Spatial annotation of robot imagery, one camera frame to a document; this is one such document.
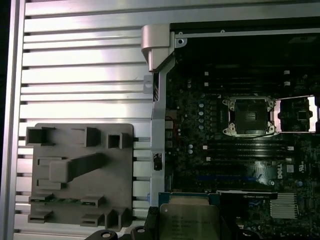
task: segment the aluminum ribbed panel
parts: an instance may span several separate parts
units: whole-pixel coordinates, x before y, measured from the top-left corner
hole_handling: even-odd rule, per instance
[[[36,123],[131,123],[136,143],[133,214],[147,215],[152,96],[143,93],[147,24],[317,16],[320,4],[231,6],[278,0],[12,0],[0,226],[4,237],[83,239],[98,228],[27,222]],[[134,225],[143,222],[135,221]]]
[[[298,216],[297,195],[278,193],[278,198],[270,201],[270,215],[274,219],[296,219]]]

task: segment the green circuit board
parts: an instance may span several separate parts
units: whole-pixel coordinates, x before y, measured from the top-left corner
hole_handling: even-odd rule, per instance
[[[171,71],[166,82],[165,145],[166,165],[172,166],[173,178],[167,181],[167,191],[252,192],[221,195],[223,214],[232,215],[242,228],[263,238],[320,237],[320,135],[249,138],[223,133],[230,114],[224,99],[299,96],[317,79],[317,75],[297,73],[287,89],[279,79],[266,85],[258,79],[255,85],[250,79],[250,91],[243,94],[239,82],[245,82],[245,77],[224,79],[209,69],[188,75],[179,68]],[[281,110],[283,129],[308,130],[308,107],[307,97],[286,101]]]

